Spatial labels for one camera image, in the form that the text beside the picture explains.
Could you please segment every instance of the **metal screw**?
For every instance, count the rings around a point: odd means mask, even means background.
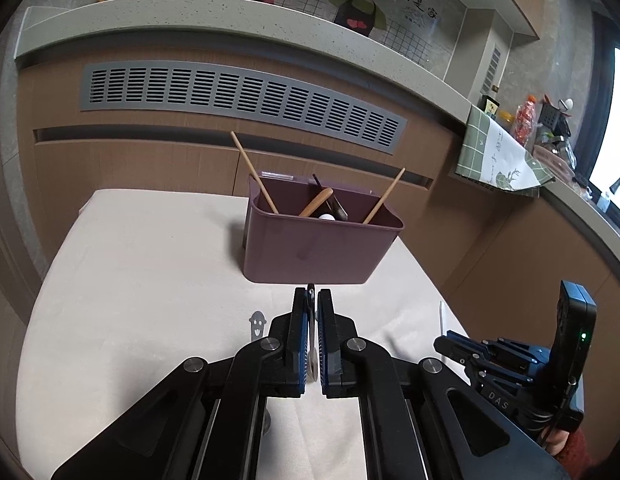
[[[191,357],[183,362],[183,369],[187,372],[199,372],[203,368],[203,359],[199,357]]]
[[[276,337],[264,337],[261,340],[261,348],[267,350],[268,352],[276,350],[279,348],[279,345],[279,340]]]
[[[361,352],[366,347],[366,342],[360,337],[353,337],[352,339],[348,339],[346,345],[350,350]]]
[[[435,359],[434,357],[428,357],[422,364],[421,367],[427,371],[429,374],[438,374],[442,369],[443,365],[441,361]]]

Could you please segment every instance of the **table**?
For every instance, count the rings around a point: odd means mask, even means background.
[[[255,310],[268,322],[290,310],[293,285],[251,283],[241,272],[246,206],[125,189],[97,191],[84,206],[21,354],[17,438],[34,480],[49,479],[187,357],[233,356],[250,342]],[[393,356],[418,362],[436,355],[442,331],[464,333],[399,239],[367,283],[330,288],[335,311]],[[357,399],[327,400],[309,383],[300,399],[269,399],[268,410],[258,478],[366,477]]]

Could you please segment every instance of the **green plaid towel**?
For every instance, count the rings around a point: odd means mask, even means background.
[[[503,128],[473,106],[456,174],[506,192],[538,196],[552,173]]]

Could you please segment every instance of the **wooden chopstick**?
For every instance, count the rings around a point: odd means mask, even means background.
[[[381,206],[384,204],[384,202],[386,201],[386,198],[388,198],[388,195],[392,192],[392,190],[394,189],[394,186],[396,186],[396,183],[399,182],[399,179],[401,178],[402,174],[404,174],[404,171],[405,171],[405,168],[403,168],[399,172],[399,174],[394,178],[394,180],[392,181],[392,184],[388,186],[388,189],[386,189],[386,192],[383,193],[383,195],[379,199],[379,202],[376,203],[376,205],[372,208],[372,211],[370,211],[368,216],[366,216],[366,219],[363,221],[364,224],[368,224],[375,217],[376,212],[379,211]]]
[[[259,184],[259,187],[261,188],[261,192],[263,193],[264,197],[266,197],[268,205],[270,206],[272,211],[278,215],[279,211],[275,207],[274,202],[272,201],[270,194],[268,193],[268,190],[266,190],[266,187],[263,185],[263,182],[261,181],[261,177],[257,174],[257,170],[254,169],[254,166],[250,162],[250,159],[248,158],[248,154],[245,153],[244,147],[239,142],[239,139],[236,138],[236,135],[234,134],[234,132],[230,132],[230,136],[232,137],[232,140],[234,140],[234,143],[239,149],[239,153],[241,153],[241,156],[244,158],[245,163],[248,165],[248,170],[250,170],[250,174],[257,181],[257,184]]]
[[[322,203],[328,200],[332,196],[332,194],[333,194],[333,190],[331,187],[326,187],[325,189],[322,189],[321,192],[312,199],[312,202],[310,202],[304,208],[304,210],[301,213],[299,213],[299,216],[301,217],[310,216],[312,213],[314,213],[318,209],[318,207]]]

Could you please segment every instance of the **speckled stone countertop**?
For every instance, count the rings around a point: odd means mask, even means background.
[[[123,30],[202,30],[276,41],[356,66],[424,99],[465,124],[469,101],[406,57],[344,27],[250,0],[109,0],[72,10],[31,7],[15,57]]]

